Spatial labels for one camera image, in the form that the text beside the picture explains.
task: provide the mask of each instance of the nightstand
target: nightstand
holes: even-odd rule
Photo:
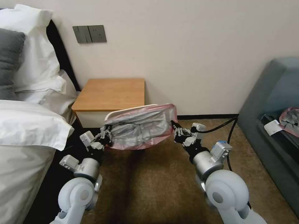
[[[143,78],[89,79],[72,110],[83,128],[100,128],[111,111],[144,105]]]

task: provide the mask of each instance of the carpet floor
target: carpet floor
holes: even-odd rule
[[[180,124],[190,128],[198,122],[211,129],[225,121],[188,120]],[[227,125],[206,134],[203,145],[211,149],[215,142],[227,139],[229,130]],[[246,182],[252,208],[269,224],[299,223],[238,126],[231,145],[231,166]],[[103,182],[96,208],[85,212],[82,224],[222,223],[195,182],[188,154],[171,137],[145,150],[106,150],[100,173]]]

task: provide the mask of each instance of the white bedding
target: white bedding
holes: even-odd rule
[[[1,224],[24,221],[54,153],[46,146],[0,146]]]
[[[69,124],[72,124],[75,120],[75,115],[72,112],[71,106],[77,98],[77,91],[64,70],[59,71],[59,76],[65,80],[60,91],[47,89],[44,91],[19,92],[16,95],[21,101],[45,106],[64,117]]]
[[[59,72],[47,38],[51,16],[51,11],[24,5],[0,10],[1,28],[26,34],[14,76],[21,101],[0,100],[0,224],[24,221],[55,149],[63,150],[73,131],[70,107],[77,92],[68,75]]]

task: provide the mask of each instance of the tag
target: tag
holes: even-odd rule
[[[282,130],[282,128],[279,126],[279,122],[277,120],[273,120],[273,121],[269,122],[268,124],[266,124],[264,126],[264,129],[270,136],[275,134],[276,132],[279,132]]]

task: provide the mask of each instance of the gray sofa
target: gray sofa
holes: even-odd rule
[[[240,111],[238,124],[299,217],[298,138],[285,131],[269,136],[263,128],[288,107],[299,107],[299,58],[278,58],[266,65]]]

